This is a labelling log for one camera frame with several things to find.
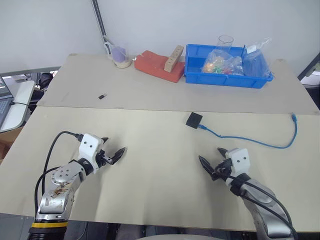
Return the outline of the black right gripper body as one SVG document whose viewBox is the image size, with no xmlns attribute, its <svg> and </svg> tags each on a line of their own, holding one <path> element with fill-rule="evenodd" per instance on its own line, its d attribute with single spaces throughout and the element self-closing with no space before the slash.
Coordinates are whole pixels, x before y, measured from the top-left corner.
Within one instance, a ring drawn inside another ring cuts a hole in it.
<svg viewBox="0 0 320 240">
<path fill-rule="evenodd" d="M 211 174 L 211 179 L 213 181 L 216 181 L 218 179 L 222 179 L 223 181 L 226 181 L 227 176 L 231 175 L 233 166 L 232 160 L 230 158 L 225 159 L 222 163 L 218 164 L 215 168 L 213 173 Z"/>
</svg>

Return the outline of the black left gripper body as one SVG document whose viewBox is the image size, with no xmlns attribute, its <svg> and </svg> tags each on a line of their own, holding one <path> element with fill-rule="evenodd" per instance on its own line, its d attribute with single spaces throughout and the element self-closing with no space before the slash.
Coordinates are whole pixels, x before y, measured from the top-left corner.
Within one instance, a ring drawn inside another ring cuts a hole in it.
<svg viewBox="0 0 320 240">
<path fill-rule="evenodd" d="M 106 164 L 113 165 L 113 160 L 110 157 L 105 156 L 105 151 L 102 149 L 95 156 L 95 162 L 99 169 Z"/>
</svg>

